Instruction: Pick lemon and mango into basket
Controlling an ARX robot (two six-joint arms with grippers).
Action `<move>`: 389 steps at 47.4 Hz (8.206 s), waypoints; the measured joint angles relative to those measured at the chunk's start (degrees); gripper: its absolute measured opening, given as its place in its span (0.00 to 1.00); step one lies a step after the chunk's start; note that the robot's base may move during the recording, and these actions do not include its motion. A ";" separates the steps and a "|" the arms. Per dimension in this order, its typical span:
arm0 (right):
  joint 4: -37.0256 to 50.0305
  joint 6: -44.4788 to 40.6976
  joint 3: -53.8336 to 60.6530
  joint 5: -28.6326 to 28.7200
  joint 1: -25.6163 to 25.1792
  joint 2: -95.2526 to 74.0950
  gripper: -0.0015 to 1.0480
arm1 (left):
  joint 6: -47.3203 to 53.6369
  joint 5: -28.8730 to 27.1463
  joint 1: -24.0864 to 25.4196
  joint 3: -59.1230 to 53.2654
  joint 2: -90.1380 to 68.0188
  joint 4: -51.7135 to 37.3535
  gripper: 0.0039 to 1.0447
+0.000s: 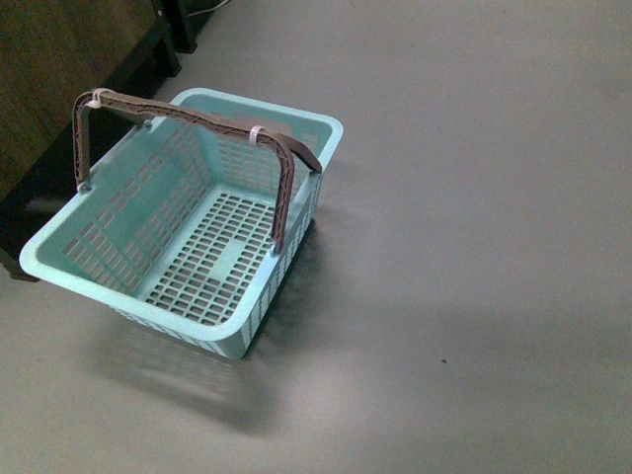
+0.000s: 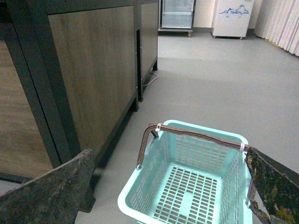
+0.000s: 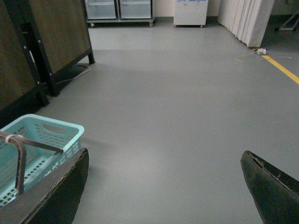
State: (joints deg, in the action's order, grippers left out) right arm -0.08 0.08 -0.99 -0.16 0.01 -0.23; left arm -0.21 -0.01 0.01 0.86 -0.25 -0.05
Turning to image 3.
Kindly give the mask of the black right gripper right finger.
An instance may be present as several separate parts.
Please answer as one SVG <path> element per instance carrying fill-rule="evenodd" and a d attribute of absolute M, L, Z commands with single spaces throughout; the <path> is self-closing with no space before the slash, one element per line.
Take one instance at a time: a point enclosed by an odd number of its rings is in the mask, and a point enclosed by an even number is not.
<path fill-rule="evenodd" d="M 242 154 L 246 185 L 264 224 L 299 222 L 299 181 L 253 152 Z"/>

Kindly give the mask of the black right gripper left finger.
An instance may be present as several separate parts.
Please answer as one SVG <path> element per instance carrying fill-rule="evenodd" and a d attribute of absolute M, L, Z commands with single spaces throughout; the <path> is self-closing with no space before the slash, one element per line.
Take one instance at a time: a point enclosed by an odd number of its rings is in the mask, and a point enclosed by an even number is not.
<path fill-rule="evenodd" d="M 71 224 L 88 176 L 89 153 L 79 150 L 64 164 L 0 209 L 2 224 Z"/>

